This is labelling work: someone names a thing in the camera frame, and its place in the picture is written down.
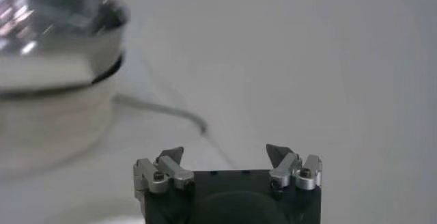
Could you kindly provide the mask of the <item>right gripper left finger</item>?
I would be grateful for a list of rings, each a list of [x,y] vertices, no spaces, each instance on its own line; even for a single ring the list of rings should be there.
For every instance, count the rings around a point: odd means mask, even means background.
[[[179,191],[191,194],[195,189],[195,174],[180,166],[184,148],[182,146],[163,150],[152,162],[148,158],[138,159],[133,165],[133,183],[136,198],[166,193],[172,185]]]

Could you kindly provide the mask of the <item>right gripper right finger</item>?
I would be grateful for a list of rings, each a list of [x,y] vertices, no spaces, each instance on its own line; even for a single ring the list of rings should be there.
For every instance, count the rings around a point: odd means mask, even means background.
[[[322,185],[322,160],[310,154],[304,161],[288,147],[266,145],[273,168],[268,172],[270,187],[275,191],[294,185],[304,191],[312,191]]]

